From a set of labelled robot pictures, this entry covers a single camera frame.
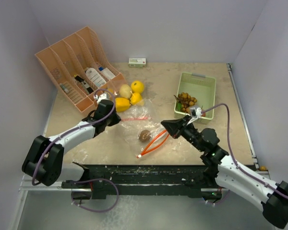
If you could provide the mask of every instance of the lemon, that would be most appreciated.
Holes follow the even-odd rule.
[[[138,93],[143,93],[145,86],[142,82],[140,82],[139,80],[135,80],[132,84],[131,84],[131,88],[133,92],[138,92]]]
[[[129,100],[123,97],[115,98],[115,108],[116,112],[124,112],[125,110],[129,109],[130,103]]]
[[[142,102],[142,96],[138,92],[134,92],[130,98],[130,103],[135,105],[139,102]]]
[[[112,88],[108,88],[108,91],[109,91],[110,93],[114,93],[114,90],[113,90]]]

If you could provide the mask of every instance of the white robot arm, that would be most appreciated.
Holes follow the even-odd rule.
[[[191,114],[182,119],[162,121],[161,124],[173,138],[183,136],[200,152],[204,152],[201,159],[207,166],[204,171],[207,180],[215,180],[220,187],[245,198],[261,210],[270,223],[283,229],[288,223],[288,183],[282,181],[278,184],[239,163],[232,154],[230,143],[230,154],[218,146],[220,140],[214,129],[205,128],[198,132],[194,128],[192,122],[201,116],[201,109],[195,106],[190,111]]]
[[[22,165],[22,171],[32,176],[32,184],[50,186],[57,180],[78,181],[84,169],[78,164],[63,164],[63,156],[80,143],[96,137],[107,126],[120,122],[114,103],[106,93],[97,98],[98,107],[79,124],[55,136],[38,136]]]

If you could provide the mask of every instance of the orange desk organizer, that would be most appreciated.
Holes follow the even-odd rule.
[[[88,26],[38,52],[35,56],[58,91],[84,116],[96,109],[97,103],[94,93],[87,95],[75,82],[74,75],[84,79],[94,91],[97,86],[88,79],[85,68],[96,69],[106,80],[107,83],[101,86],[103,89],[112,88],[118,92],[122,84],[127,84],[123,75],[108,62],[97,34]],[[108,68],[115,77],[108,80],[99,71],[99,66]],[[60,87],[60,83],[68,89],[68,93]]]

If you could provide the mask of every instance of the white bottle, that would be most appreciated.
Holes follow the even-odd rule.
[[[62,83],[60,83],[60,87],[64,90],[64,92],[69,93],[69,90]]]

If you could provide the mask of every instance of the light green tray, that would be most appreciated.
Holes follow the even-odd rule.
[[[204,109],[208,109],[215,105],[216,100],[216,79],[207,77],[197,73],[183,72],[180,76],[177,95],[187,92],[191,97],[197,99],[197,105]],[[175,118],[182,118],[187,113],[176,111],[177,102],[175,102],[174,116]],[[213,119],[214,109],[206,113],[206,117],[197,119],[196,122],[208,124]]]

